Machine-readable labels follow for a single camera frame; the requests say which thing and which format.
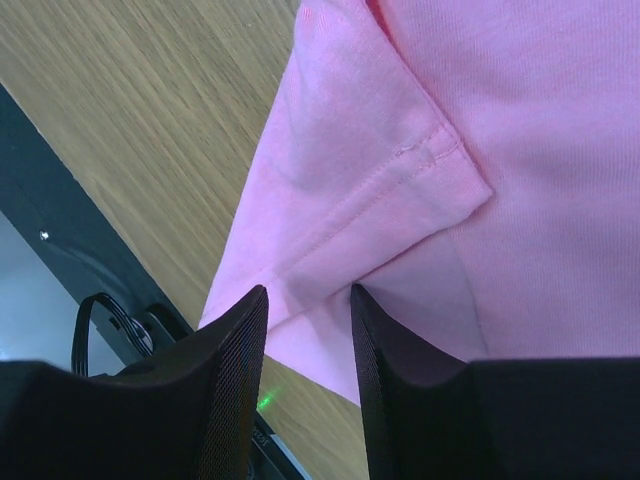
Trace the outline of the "pink t shirt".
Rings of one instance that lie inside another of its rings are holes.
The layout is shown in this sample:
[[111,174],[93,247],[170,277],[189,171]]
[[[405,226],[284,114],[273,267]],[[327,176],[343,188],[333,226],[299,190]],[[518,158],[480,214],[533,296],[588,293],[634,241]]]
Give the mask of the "pink t shirt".
[[304,1],[204,312],[359,398],[349,291],[462,360],[639,352],[639,5]]

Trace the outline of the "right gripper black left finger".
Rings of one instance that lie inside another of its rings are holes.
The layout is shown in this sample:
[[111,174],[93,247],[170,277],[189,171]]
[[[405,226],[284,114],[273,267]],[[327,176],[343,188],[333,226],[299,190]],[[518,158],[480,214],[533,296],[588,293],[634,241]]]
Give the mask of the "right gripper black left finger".
[[42,361],[1,365],[5,479],[243,479],[265,349],[268,296],[114,376]]

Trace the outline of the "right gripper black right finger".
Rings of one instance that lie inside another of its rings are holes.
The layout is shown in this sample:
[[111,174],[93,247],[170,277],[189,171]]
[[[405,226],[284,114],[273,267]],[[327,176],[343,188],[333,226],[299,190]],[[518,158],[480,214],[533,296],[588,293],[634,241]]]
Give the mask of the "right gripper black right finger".
[[463,362],[359,285],[352,335],[373,479],[635,479],[635,358]]

